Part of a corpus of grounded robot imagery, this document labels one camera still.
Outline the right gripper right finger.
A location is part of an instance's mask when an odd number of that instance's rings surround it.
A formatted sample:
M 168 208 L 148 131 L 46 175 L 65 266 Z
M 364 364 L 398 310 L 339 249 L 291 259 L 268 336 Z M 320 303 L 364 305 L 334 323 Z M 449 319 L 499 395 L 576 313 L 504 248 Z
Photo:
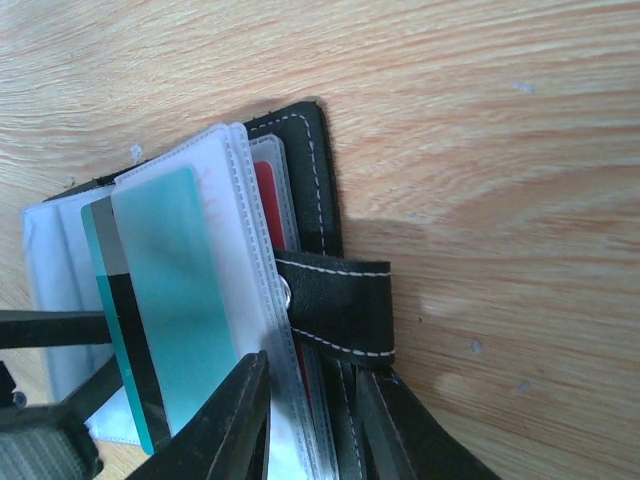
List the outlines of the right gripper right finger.
M 360 370 L 356 401 L 377 479 L 496 479 L 392 369 Z

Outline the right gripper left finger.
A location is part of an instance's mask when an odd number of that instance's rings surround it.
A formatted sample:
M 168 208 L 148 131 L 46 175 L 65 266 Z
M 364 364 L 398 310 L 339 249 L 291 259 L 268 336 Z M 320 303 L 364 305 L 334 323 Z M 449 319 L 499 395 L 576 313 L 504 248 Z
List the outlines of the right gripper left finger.
M 131 479 L 265 479 L 270 376 L 267 353 L 245 355 L 171 441 Z

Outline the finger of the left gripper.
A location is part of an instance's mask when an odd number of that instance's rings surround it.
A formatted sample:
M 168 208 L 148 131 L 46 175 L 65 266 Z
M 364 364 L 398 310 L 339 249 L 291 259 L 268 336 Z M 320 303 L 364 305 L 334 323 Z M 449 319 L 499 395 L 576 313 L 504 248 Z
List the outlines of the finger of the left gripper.
M 1 349 L 111 343 L 100 311 L 1 311 Z
M 104 463 L 85 422 L 122 386 L 110 358 L 61 402 L 28 406 L 1 367 L 1 477 L 93 479 Z

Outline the black leather card holder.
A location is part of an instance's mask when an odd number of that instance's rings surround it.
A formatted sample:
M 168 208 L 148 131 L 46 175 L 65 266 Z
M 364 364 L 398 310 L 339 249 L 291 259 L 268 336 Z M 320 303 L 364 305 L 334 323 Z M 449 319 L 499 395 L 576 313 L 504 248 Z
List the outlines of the black leather card holder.
M 284 249 L 270 239 L 258 161 L 273 168 Z M 366 478 L 355 383 L 360 368 L 394 360 L 391 279 L 385 263 L 343 256 L 332 152 L 318 104 L 302 101 L 245 123 L 216 124 L 154 159 L 25 208 L 34 306 L 104 313 L 82 208 L 181 168 L 195 174 L 235 366 L 247 354 L 267 353 L 266 478 Z M 62 401 L 110 358 L 120 373 L 112 340 L 46 347 L 53 399 Z M 87 420 L 88 428 L 96 439 L 142 447 L 120 377 L 121 388 Z

